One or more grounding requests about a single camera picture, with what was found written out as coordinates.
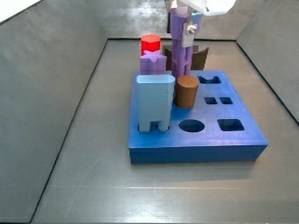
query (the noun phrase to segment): purple block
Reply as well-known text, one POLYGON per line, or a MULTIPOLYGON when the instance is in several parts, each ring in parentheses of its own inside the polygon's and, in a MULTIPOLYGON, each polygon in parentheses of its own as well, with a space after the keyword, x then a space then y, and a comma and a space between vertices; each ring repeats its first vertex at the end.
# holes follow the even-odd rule
POLYGON ((177 7, 171 11, 171 34, 172 34, 172 75, 177 79, 191 74, 192 67, 192 46, 183 47, 183 24, 188 18, 188 7, 177 7))
POLYGON ((165 73, 165 59, 160 50, 154 52, 144 51, 140 57, 140 74, 164 74, 165 73))

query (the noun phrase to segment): gray metal floor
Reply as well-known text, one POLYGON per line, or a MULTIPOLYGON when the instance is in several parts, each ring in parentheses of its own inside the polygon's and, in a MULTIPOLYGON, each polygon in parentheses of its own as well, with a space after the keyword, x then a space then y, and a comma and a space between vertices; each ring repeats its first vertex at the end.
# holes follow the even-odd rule
POLYGON ((209 47, 265 134, 259 160, 129 164, 130 73, 138 42, 109 40, 88 86, 36 223, 299 222, 299 127, 233 42, 209 47))

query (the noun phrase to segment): rectangular hole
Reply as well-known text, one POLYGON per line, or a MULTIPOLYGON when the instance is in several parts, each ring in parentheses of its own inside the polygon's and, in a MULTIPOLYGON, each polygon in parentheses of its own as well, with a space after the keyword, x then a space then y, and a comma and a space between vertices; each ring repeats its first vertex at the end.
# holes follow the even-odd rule
POLYGON ((207 104, 217 104, 216 99, 213 97, 204 97, 204 101, 207 104))
POLYGON ((223 104, 232 104, 232 100, 229 99, 229 97, 220 97, 219 100, 223 104))
POLYGON ((223 131, 240 131, 244 130, 244 126, 239 119, 219 119, 219 128, 223 131))
POLYGON ((213 76, 212 79, 204 79, 201 76, 197 77, 200 80, 200 84, 220 84, 220 77, 213 76))

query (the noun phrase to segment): blue shape sorter block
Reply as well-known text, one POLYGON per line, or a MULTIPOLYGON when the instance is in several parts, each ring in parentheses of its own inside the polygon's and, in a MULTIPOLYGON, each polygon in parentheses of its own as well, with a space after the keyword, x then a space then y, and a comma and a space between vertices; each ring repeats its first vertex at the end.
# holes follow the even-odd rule
POLYGON ((191 71, 200 85, 192 108, 172 105, 165 132, 152 123, 137 131, 136 76, 132 79, 129 157, 132 164, 256 160, 268 143, 221 71, 191 71))

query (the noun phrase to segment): red block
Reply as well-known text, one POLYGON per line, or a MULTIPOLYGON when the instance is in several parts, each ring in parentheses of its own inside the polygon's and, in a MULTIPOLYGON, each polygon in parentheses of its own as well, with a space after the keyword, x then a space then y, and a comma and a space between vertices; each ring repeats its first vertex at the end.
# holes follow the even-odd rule
POLYGON ((141 55, 145 51, 154 52, 161 48, 161 38, 157 35, 148 34, 141 37, 141 55))

